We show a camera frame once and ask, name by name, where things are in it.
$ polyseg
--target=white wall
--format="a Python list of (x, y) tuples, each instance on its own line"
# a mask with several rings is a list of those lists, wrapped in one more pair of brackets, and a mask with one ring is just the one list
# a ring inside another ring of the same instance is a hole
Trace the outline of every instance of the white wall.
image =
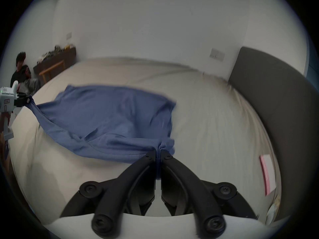
[[(58, 0), (53, 42), (79, 60), (132, 56), (176, 62), (226, 79), (243, 44), (249, 0)], [(223, 62), (209, 58), (212, 48)]]
[[(72, 38), (66, 40), (66, 34)], [(73, 43), (78, 61), (132, 56), (189, 65), (228, 79), (242, 46), (304, 73), (307, 37), (284, 0), (35, 0), (11, 34), (0, 67), (8, 86), (19, 52), (32, 69), (54, 45)], [(209, 58), (212, 48), (223, 62)]]
[(38, 58), (54, 48), (52, 22), (56, 0), (36, 0), (18, 21), (11, 33), (0, 66), (0, 86), (10, 86), (11, 76), (16, 70), (16, 57), (26, 52), (25, 64), (33, 67)]
[(285, 0), (250, 0), (244, 46), (273, 55), (304, 74), (307, 35)]

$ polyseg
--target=gray pants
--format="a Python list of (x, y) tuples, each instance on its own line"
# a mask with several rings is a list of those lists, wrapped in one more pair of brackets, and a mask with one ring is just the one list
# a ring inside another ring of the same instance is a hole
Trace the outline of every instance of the gray pants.
[(24, 92), (27, 95), (34, 95), (40, 88), (40, 81), (38, 79), (31, 78), (20, 83), (19, 91)]

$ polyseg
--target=person's hand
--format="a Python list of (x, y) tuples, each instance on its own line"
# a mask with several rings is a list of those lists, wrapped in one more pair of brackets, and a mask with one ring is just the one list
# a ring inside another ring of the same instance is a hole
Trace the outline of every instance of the person's hand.
[(5, 112), (5, 113), (1, 113), (0, 114), (0, 133), (3, 132), (3, 126), (4, 126), (4, 118), (7, 117), (8, 118), (8, 125), (9, 125), (9, 122), (10, 122), (10, 116), (11, 114), (8, 113), (8, 112)]

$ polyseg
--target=black shirt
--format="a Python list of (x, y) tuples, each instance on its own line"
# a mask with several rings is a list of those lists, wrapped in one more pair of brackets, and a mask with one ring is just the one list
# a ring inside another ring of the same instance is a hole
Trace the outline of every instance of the black shirt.
[(12, 85), (15, 81), (18, 81), (18, 83), (24, 82), (28, 77), (26, 76), (26, 68), (28, 66), (24, 65), (21, 67), (20, 71), (15, 71), (14, 74), (11, 77), (11, 83), (10, 88), (12, 88)]

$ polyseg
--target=bed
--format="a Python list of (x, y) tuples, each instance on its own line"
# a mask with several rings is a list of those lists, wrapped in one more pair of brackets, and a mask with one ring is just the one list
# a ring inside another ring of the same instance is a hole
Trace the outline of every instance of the bed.
[[(75, 64), (46, 83), (34, 95), (36, 104), (54, 100), (69, 84), (128, 86), (176, 101), (171, 133), (174, 157), (201, 180), (234, 184), (265, 223), (269, 207), (281, 196), (279, 165), (259, 116), (228, 82), (178, 64), (95, 58)], [(14, 173), (43, 225), (59, 218), (83, 182), (116, 178), (129, 166), (75, 155), (47, 136), (26, 107), (12, 128), (9, 147)], [(259, 159), (265, 154), (271, 155), (276, 176), (276, 189), (267, 196)], [(161, 209), (160, 187), (156, 188), (157, 198), (147, 215), (169, 216)]]

